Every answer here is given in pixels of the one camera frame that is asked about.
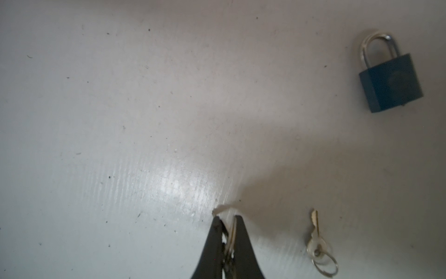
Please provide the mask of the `blue padlock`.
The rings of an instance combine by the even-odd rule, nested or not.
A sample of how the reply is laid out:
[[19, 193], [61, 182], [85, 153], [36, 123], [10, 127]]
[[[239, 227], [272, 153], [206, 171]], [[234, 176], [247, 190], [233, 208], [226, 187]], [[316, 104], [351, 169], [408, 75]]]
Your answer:
[[[391, 59], [372, 66], [368, 47], [375, 40], [386, 43]], [[376, 31], [366, 36], [360, 45], [360, 58], [364, 70], [359, 77], [372, 113], [404, 106], [424, 96], [411, 55], [401, 54], [391, 34]]]

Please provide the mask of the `black padlock key bunch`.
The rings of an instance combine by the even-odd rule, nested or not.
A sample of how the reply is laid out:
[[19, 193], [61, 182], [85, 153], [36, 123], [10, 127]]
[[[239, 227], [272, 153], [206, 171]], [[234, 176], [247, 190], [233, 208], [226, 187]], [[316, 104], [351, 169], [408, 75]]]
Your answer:
[[226, 279], [233, 279], [235, 277], [234, 272], [234, 246], [236, 240], [236, 228], [237, 219], [232, 216], [231, 222], [228, 223], [224, 219], [220, 218], [223, 223], [223, 235], [225, 236], [226, 242], [223, 248], [223, 272]]

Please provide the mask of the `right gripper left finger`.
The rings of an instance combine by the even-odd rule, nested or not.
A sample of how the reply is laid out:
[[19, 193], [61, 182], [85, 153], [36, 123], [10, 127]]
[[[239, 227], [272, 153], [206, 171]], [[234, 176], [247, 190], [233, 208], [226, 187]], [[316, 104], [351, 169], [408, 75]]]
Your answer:
[[223, 226], [218, 216], [213, 218], [202, 254], [191, 279], [222, 279]]

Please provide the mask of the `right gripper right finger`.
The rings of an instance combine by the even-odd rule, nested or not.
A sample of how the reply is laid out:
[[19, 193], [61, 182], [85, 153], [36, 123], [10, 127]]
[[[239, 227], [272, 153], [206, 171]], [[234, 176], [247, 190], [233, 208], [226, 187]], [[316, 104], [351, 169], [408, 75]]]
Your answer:
[[265, 279], [257, 262], [245, 222], [235, 216], [235, 240], [233, 241], [233, 270], [236, 279]]

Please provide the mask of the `small blue padlock key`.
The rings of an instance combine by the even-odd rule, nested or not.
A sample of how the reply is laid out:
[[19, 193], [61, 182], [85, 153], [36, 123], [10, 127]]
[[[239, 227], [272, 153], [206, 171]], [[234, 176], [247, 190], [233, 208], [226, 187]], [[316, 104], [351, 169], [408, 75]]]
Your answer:
[[[307, 243], [307, 253], [313, 266], [323, 276], [333, 279], [339, 272], [339, 264], [335, 257], [329, 252], [329, 245], [320, 234], [318, 211], [313, 209], [311, 212], [311, 222], [313, 231], [310, 234], [310, 240]], [[327, 272], [321, 269], [320, 265], [325, 265], [324, 259], [329, 259], [334, 264], [334, 272]]]

